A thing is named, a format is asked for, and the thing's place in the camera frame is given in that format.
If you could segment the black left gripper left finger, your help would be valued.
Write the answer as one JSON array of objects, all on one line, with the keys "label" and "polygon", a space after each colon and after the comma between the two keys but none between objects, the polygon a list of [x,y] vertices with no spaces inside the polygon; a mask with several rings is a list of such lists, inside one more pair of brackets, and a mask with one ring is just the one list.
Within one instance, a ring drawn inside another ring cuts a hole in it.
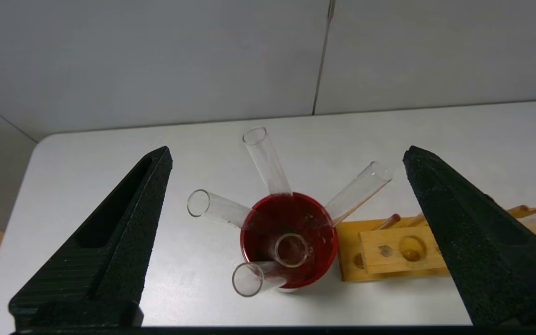
[{"label": "black left gripper left finger", "polygon": [[166,146],[144,155],[9,301],[16,326],[140,326],[172,171]]}]

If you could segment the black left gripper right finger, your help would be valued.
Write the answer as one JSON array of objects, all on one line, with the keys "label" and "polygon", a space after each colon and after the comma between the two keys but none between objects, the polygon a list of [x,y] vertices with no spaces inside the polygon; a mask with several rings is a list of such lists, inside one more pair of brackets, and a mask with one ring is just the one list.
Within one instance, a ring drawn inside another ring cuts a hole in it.
[{"label": "black left gripper right finger", "polygon": [[472,324],[536,326],[536,234],[436,154],[403,163]]}]

